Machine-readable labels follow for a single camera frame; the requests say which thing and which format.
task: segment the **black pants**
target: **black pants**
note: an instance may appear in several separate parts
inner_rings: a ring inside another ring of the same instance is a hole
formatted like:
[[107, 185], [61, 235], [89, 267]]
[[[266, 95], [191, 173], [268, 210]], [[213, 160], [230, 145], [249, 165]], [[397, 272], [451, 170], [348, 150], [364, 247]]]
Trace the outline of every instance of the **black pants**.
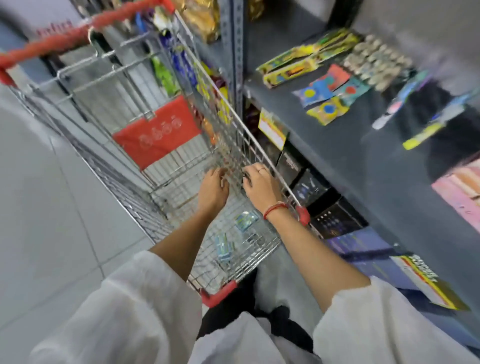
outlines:
[[215, 330], [225, 328], [235, 321], [242, 312], [254, 317], [265, 317], [270, 321], [272, 334], [293, 342], [299, 348], [313, 352], [313, 340], [295, 321], [290, 320], [290, 309], [285, 306], [275, 308], [269, 314], [255, 310], [253, 286], [257, 270], [253, 271], [239, 286], [217, 306], [209, 309], [202, 320], [197, 338], [208, 335]]

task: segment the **hand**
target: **hand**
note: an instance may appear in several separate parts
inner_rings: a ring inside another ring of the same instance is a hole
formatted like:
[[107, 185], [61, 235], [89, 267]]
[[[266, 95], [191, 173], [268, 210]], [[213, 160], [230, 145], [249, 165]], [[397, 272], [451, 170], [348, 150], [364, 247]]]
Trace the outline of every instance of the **hand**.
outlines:
[[226, 168], [209, 170], [198, 191], [197, 212], [212, 221], [227, 203], [229, 184], [223, 178], [226, 171]]
[[282, 193], [275, 178], [261, 163], [246, 166], [243, 169], [248, 173], [250, 181], [243, 177], [243, 188], [255, 208], [263, 215], [265, 211], [277, 201], [282, 201]]

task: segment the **right hand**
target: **right hand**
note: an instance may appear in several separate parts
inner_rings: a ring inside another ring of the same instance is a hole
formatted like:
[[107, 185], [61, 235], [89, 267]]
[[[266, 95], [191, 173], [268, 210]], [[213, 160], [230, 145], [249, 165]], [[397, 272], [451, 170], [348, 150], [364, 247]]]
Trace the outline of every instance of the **right hand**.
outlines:
[[265, 211], [278, 201], [282, 201], [282, 193], [275, 178], [266, 166], [254, 163], [243, 169], [250, 177], [243, 177], [243, 188], [255, 208], [263, 215]]

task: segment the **white sleeve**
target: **white sleeve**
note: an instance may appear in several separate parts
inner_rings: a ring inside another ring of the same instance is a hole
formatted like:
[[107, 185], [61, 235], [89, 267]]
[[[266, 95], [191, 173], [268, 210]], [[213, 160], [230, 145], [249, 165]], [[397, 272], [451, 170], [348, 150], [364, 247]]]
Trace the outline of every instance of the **white sleeve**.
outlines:
[[340, 291], [313, 332], [324, 363], [479, 363], [393, 286]]
[[200, 296], [157, 255], [140, 252], [33, 349], [30, 363], [187, 363], [201, 321]]

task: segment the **left hand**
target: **left hand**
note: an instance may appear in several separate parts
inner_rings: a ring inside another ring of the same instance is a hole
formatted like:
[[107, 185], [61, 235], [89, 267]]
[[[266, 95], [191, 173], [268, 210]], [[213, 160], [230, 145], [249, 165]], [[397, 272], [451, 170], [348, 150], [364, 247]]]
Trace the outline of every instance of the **left hand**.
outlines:
[[226, 168], [209, 170], [198, 191], [197, 212], [213, 220], [227, 203], [229, 183], [223, 178]]

